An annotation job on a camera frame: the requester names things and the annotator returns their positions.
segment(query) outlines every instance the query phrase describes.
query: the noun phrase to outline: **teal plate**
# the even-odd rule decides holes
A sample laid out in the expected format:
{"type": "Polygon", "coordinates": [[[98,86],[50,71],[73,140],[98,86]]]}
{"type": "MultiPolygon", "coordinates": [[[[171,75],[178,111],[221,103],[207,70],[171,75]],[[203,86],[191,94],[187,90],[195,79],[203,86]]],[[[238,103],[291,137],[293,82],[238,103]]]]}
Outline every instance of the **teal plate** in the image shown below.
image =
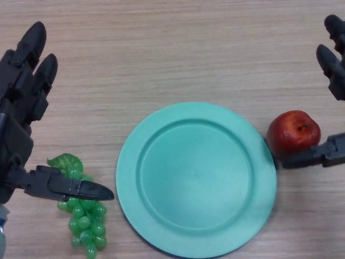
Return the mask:
{"type": "Polygon", "coordinates": [[[277,189],[270,151],[244,118],[181,103],[139,123],[118,159],[116,188],[133,228],[182,257],[227,254],[263,227],[277,189]]]}

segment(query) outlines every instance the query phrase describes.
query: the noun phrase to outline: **wooden table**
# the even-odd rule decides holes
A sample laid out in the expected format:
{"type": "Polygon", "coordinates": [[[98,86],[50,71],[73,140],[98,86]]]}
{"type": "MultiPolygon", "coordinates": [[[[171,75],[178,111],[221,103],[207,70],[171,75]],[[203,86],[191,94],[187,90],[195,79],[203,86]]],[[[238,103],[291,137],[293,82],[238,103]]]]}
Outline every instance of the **wooden table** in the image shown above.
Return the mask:
{"type": "MultiPolygon", "coordinates": [[[[47,28],[43,57],[59,71],[43,120],[32,125],[27,169],[63,152],[115,188],[116,160],[134,126],[182,101],[228,107],[265,134],[287,110],[308,112],[322,141],[345,129],[345,104],[328,91],[316,60],[333,48],[323,27],[343,0],[2,0],[0,49],[16,47],[35,21],[47,28]]],[[[345,257],[345,166],[279,171],[277,203],[267,225],[224,258],[345,257]]],[[[98,258],[169,258],[145,244],[117,200],[108,207],[109,244],[98,258]]],[[[69,215],[56,203],[18,190],[5,226],[5,258],[85,258],[73,250],[69,215]]]]}

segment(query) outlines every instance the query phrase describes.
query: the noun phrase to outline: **apple stem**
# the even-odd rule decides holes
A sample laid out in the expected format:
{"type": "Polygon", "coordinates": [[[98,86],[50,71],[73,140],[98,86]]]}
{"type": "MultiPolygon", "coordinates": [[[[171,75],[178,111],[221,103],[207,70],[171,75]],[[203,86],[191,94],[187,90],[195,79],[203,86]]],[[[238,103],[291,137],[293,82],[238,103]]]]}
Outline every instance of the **apple stem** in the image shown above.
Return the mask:
{"type": "Polygon", "coordinates": [[[308,125],[304,124],[304,125],[298,127],[297,129],[298,129],[299,131],[301,131],[302,129],[307,128],[307,127],[308,127],[308,125]]]}

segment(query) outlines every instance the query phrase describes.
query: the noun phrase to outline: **green grapes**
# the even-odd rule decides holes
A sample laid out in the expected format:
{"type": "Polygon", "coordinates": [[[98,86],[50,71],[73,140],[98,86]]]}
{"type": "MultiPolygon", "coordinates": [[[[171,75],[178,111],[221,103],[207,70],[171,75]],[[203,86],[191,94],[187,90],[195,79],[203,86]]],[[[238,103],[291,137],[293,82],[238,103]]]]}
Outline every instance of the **green grapes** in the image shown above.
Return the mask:
{"type": "Polygon", "coordinates": [[[92,241],[99,249],[102,249],[107,245],[107,238],[105,236],[95,236],[92,238],[92,241]]]}
{"type": "Polygon", "coordinates": [[[99,223],[104,223],[104,217],[96,216],[96,217],[93,217],[93,220],[99,223]]]}
{"type": "Polygon", "coordinates": [[[96,202],[91,200],[82,200],[81,204],[85,209],[92,209],[96,205],[96,202]]]}
{"type": "Polygon", "coordinates": [[[83,244],[89,244],[92,241],[92,232],[87,229],[80,233],[80,241],[83,244]]]}
{"type": "Polygon", "coordinates": [[[87,259],[95,259],[97,256],[97,248],[94,243],[90,243],[85,248],[87,259]]]}
{"type": "Polygon", "coordinates": [[[79,199],[77,199],[77,198],[70,198],[66,203],[67,203],[67,205],[69,205],[71,207],[75,207],[76,205],[79,204],[79,199]]]}
{"type": "Polygon", "coordinates": [[[95,216],[103,217],[107,213],[107,208],[104,207],[102,203],[96,203],[96,205],[92,208],[92,213],[95,216]]]}
{"type": "Polygon", "coordinates": [[[72,247],[74,247],[74,248],[80,247],[80,246],[81,246],[81,241],[80,241],[79,236],[73,236],[73,237],[72,237],[71,245],[72,245],[72,247]]]}
{"type": "Polygon", "coordinates": [[[102,223],[93,222],[91,224],[91,231],[95,236],[104,236],[106,233],[106,228],[102,223]]]}
{"type": "Polygon", "coordinates": [[[83,216],[78,219],[78,227],[80,229],[87,229],[91,224],[90,219],[87,216],[83,216]]]}
{"type": "Polygon", "coordinates": [[[84,215],[84,208],[82,207],[82,205],[77,205],[73,208],[73,217],[75,217],[76,219],[81,218],[84,215]]]}
{"type": "Polygon", "coordinates": [[[68,224],[68,228],[72,232],[78,232],[80,230],[78,226],[78,220],[72,217],[70,219],[70,223],[68,224]]]}
{"type": "MultiPolygon", "coordinates": [[[[93,181],[83,174],[83,165],[79,158],[71,154],[62,154],[47,161],[48,165],[58,168],[68,177],[77,180],[93,181]]],[[[71,246],[85,246],[87,259],[95,259],[98,249],[107,245],[106,228],[104,226],[107,208],[99,201],[70,198],[67,202],[58,202],[58,209],[72,213],[68,228],[73,233],[71,246]]]]}

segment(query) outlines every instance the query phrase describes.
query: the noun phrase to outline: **plastic fruit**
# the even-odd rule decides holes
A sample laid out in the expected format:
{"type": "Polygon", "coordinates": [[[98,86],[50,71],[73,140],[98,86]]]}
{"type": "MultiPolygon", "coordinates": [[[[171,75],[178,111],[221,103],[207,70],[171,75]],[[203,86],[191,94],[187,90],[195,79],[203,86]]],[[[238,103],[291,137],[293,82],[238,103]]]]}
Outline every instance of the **plastic fruit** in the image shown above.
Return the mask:
{"type": "Polygon", "coordinates": [[[276,117],[267,131],[267,144],[277,158],[317,145],[321,139],[318,124],[304,111],[288,111],[276,117]]]}

